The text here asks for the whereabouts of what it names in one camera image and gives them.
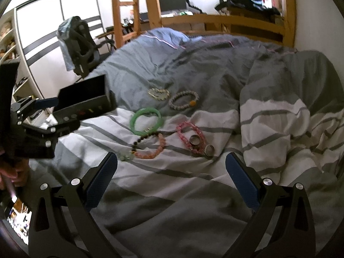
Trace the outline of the person's left hand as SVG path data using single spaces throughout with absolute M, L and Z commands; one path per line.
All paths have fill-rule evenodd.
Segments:
M 24 186 L 27 183 L 29 171 L 29 159 L 20 158 L 16 164 L 1 161 L 1 190 L 6 188 L 4 177 L 9 178 L 15 187 Z

